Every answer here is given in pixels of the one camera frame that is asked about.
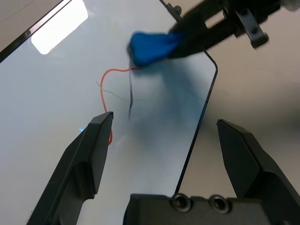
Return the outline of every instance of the black frame edge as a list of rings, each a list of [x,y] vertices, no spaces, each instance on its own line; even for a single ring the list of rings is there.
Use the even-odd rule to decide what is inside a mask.
[[[46,22],[48,22],[53,16],[61,11],[71,0],[62,0],[56,6],[54,6],[46,15],[33,24],[17,39],[10,43],[0,52],[0,63],[6,59],[13,51],[15,51],[21,44],[23,44],[28,38],[31,37],[38,29],[40,29]]]

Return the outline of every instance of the robotic arm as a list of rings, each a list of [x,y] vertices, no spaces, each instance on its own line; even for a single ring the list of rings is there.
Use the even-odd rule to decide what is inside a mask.
[[[172,33],[184,33],[184,41],[169,58],[182,58],[202,52],[234,35],[247,33],[253,48],[265,44],[269,37],[259,24],[278,11],[281,6],[290,11],[300,7],[300,1],[292,0],[204,0],[190,10],[171,28]],[[219,12],[224,19],[208,28],[205,22]]]

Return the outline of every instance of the blue cloth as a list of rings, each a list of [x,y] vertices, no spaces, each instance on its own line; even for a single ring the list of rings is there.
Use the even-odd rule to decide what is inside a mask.
[[[144,67],[166,58],[181,43],[180,34],[147,34],[136,32],[130,39],[133,62]]]

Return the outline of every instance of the white whiteboard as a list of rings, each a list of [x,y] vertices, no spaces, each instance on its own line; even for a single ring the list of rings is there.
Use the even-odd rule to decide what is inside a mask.
[[[51,21],[73,23],[68,6]],[[27,222],[65,148],[104,113],[97,82],[108,69],[128,68],[131,34],[167,32],[174,24],[158,0],[84,0],[78,6],[88,17],[70,25],[74,31],[49,53],[41,54],[29,38],[0,64],[3,224]],[[68,29],[51,26],[42,45]],[[129,102],[104,93],[114,112],[113,141],[99,192],[83,204],[77,224],[121,225],[131,193],[174,193],[214,73],[205,54],[133,72],[130,120]],[[103,88],[129,99],[128,73],[111,72]]]

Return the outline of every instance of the screw hole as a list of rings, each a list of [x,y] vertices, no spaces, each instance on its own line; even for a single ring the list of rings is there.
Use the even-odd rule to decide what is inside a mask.
[[[228,201],[220,195],[211,196],[209,203],[210,206],[218,213],[226,214],[230,210]]]
[[[191,208],[191,200],[184,194],[174,195],[171,204],[178,212],[187,212]]]
[[[214,199],[213,204],[216,207],[216,209],[221,211],[223,211],[226,208],[226,204],[222,199]]]

